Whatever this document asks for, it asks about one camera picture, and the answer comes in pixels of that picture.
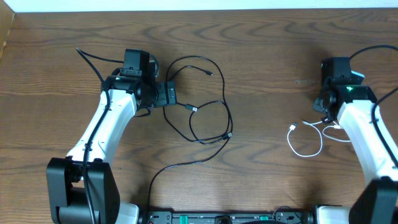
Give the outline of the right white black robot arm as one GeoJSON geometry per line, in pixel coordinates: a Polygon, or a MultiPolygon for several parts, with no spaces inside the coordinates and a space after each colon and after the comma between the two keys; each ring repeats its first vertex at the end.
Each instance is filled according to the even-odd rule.
{"type": "Polygon", "coordinates": [[[351,207],[318,206],[315,223],[392,223],[397,201],[397,145],[387,130],[377,98],[368,86],[335,85],[323,89],[313,109],[324,122],[337,121],[345,131],[366,180],[351,207]]]}

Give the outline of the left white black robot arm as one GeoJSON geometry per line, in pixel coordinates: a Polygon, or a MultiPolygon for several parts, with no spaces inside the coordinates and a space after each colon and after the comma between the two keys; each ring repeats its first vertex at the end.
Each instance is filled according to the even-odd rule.
{"type": "Polygon", "coordinates": [[[139,223],[140,208],[122,202],[111,170],[119,141],[140,109],[174,105],[175,83],[110,75],[86,131],[46,168],[54,223],[139,223]]]}

